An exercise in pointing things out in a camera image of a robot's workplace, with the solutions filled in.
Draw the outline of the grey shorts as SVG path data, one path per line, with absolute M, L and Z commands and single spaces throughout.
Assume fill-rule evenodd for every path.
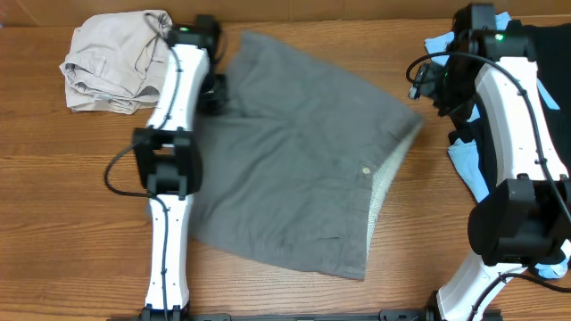
M 246 31 L 228 103 L 201 117 L 204 161 L 190 232 L 282 268 L 363 279 L 378 215 L 422 127 L 350 72 Z

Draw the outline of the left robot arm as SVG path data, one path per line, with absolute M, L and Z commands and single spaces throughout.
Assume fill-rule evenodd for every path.
M 145 127 L 133 133 L 153 220 L 151 275 L 141 320 L 188 318 L 188 224 L 203 181 L 194 116 L 217 114 L 228 100 L 227 79 L 216 71 L 221 33 L 219 22 L 207 14 L 168 31 L 170 57 L 159 102 Z

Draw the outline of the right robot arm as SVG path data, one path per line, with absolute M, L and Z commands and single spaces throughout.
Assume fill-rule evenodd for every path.
M 409 96 L 430 98 L 439 115 L 455 123 L 481 106 L 497 184 L 469 215 L 470 252 L 418 318 L 498 320 L 501 314 L 489 305 L 503 287 L 562 256 L 570 236 L 570 178 L 544 118 L 531 39 L 498 29 L 492 4 L 458 10 L 452 30 L 444 65 L 427 54 L 407 68 Z

